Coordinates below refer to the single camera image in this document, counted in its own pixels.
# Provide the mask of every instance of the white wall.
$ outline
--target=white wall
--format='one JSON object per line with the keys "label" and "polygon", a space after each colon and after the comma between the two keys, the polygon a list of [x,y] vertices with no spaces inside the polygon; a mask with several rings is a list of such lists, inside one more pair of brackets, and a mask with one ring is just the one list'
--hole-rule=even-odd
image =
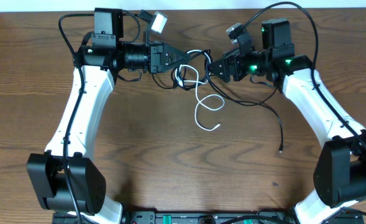
{"label": "white wall", "polygon": [[[292,0],[305,8],[366,7],[366,0]],[[95,7],[127,10],[258,9],[279,0],[0,0],[0,12],[92,11]]]}

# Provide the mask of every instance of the green indicator light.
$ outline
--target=green indicator light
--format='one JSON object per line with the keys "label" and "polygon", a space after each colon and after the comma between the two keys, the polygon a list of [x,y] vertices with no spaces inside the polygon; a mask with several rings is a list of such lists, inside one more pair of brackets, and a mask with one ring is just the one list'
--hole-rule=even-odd
{"label": "green indicator light", "polygon": [[254,71],[254,70],[257,69],[257,65],[251,65],[249,68],[250,68],[251,71]]}

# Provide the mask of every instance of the green light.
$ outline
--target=green light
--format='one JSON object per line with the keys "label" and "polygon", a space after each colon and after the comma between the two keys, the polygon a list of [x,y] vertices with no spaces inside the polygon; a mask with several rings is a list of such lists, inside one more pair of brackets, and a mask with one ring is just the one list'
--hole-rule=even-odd
{"label": "green light", "polygon": [[257,69],[257,65],[251,65],[251,66],[250,66],[250,70],[251,70],[251,71],[254,71],[254,70],[256,70],[256,69]]}

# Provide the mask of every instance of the wooden table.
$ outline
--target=wooden table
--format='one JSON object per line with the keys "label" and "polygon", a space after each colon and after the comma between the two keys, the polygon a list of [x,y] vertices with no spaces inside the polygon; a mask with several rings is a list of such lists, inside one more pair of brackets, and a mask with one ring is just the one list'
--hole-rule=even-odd
{"label": "wooden table", "polygon": [[[182,50],[211,49],[217,59],[232,48],[226,29],[255,12],[165,11],[168,24],[152,39]],[[320,39],[317,69],[339,103],[366,127],[366,9],[309,12]],[[40,208],[25,164],[30,153],[45,149],[70,94],[73,65],[57,26],[62,14],[0,14],[0,223],[51,222],[52,211]],[[256,20],[249,32],[257,48],[262,46],[261,21],[278,17],[289,18],[296,52],[312,58],[313,32],[296,9],[274,9]],[[67,19],[64,27],[77,48],[93,30],[93,18]],[[125,39],[136,32],[135,22],[125,19]],[[191,64],[203,72],[203,58]],[[170,83],[169,73],[157,76]],[[249,78],[217,83],[241,99],[260,100],[272,92]],[[208,93],[210,86],[199,90],[202,97]],[[94,154],[109,196],[159,210],[257,210],[288,208],[312,191],[321,148],[283,95],[269,101],[283,122],[282,154],[278,123],[268,110],[233,102],[217,112],[201,108],[204,125],[222,123],[207,132],[195,125],[195,105],[194,91],[163,90],[148,73],[140,82],[117,82],[101,118]],[[356,207],[366,210],[366,201]]]}

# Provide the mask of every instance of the wooden surface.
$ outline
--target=wooden surface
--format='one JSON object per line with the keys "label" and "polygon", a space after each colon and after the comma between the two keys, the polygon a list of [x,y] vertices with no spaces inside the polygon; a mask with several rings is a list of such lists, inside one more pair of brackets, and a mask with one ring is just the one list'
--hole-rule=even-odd
{"label": "wooden surface", "polygon": [[[166,11],[164,33],[152,39],[182,50],[211,49],[216,59],[232,47],[226,29],[256,11]],[[366,9],[309,12],[320,39],[317,69],[343,108],[366,127]],[[52,212],[37,202],[25,163],[30,153],[43,152],[70,94],[71,55],[57,27],[62,14],[0,14],[0,223],[51,221]],[[257,48],[261,21],[278,17],[289,18],[296,52],[312,58],[311,26],[295,9],[271,10],[249,27]],[[68,19],[64,27],[78,47],[93,29],[93,18]],[[125,39],[136,32],[134,21],[126,19]],[[191,64],[202,69],[203,58]],[[170,83],[169,73],[158,77]],[[248,78],[220,85],[241,99],[261,99],[272,91]],[[210,92],[209,86],[199,90],[202,97]],[[194,91],[160,89],[148,74],[137,83],[117,82],[101,118],[94,154],[109,196],[159,210],[257,210],[288,208],[312,191],[321,148],[283,95],[269,101],[283,122],[282,154],[278,123],[268,110],[231,102],[217,112],[201,108],[204,125],[222,123],[206,132],[195,125],[195,105]],[[366,210],[366,201],[357,208]]]}

